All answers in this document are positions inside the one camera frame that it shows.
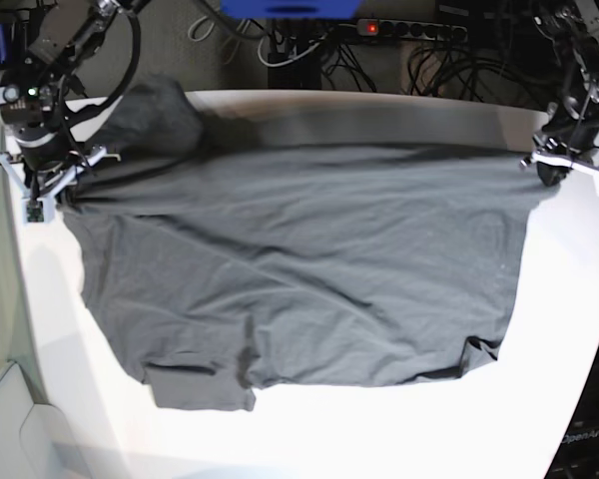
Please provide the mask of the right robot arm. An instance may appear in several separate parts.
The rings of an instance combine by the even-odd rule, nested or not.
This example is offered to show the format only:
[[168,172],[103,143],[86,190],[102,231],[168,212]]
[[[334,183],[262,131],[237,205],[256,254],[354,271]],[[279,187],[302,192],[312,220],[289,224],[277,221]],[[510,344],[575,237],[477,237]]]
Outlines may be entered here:
[[[59,1],[45,15],[23,58],[0,71],[0,126],[17,141],[26,174],[24,186],[37,199],[53,172],[88,166],[84,147],[71,128],[112,106],[128,89],[141,54],[139,14],[145,1]],[[71,111],[66,95],[84,93],[77,79],[96,54],[117,16],[129,22],[131,59],[120,83],[100,104]]]

